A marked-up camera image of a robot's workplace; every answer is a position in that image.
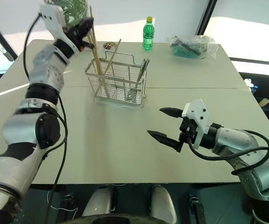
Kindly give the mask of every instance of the dark floor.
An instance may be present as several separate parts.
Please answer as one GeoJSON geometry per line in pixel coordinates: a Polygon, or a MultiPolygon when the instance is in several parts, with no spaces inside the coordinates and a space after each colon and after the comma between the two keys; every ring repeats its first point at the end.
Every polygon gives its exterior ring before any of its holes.
{"type": "MultiPolygon", "coordinates": [[[[54,197],[53,206],[59,207],[64,196],[73,193],[78,212],[81,216],[85,205],[94,191],[103,185],[75,184],[61,186],[54,197]]],[[[117,186],[118,202],[115,213],[148,215],[147,197],[153,184],[127,184],[117,186]]],[[[195,184],[162,184],[170,193],[178,215],[179,224],[195,224],[194,216],[190,215],[189,196],[195,194],[203,203],[207,224],[249,224],[250,216],[242,211],[244,194],[240,184],[226,184],[215,187],[195,184]]],[[[47,191],[30,189],[22,202],[22,212],[17,216],[17,224],[43,223],[47,207],[47,191]]],[[[57,210],[51,209],[49,223],[56,223],[57,210]]]]}

